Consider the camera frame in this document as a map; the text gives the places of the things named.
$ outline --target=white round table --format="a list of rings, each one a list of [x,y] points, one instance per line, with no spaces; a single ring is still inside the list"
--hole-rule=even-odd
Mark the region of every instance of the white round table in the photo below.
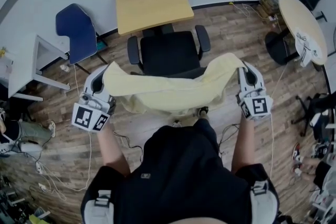
[[[279,8],[287,25],[281,33],[269,32],[265,37],[265,44],[272,59],[280,65],[285,65],[290,60],[299,56],[297,52],[289,55],[287,44],[282,39],[291,33],[296,35],[296,28],[307,33],[321,48],[322,58],[312,59],[317,65],[323,65],[327,61],[327,44],[319,23],[313,14],[299,0],[279,0]]]

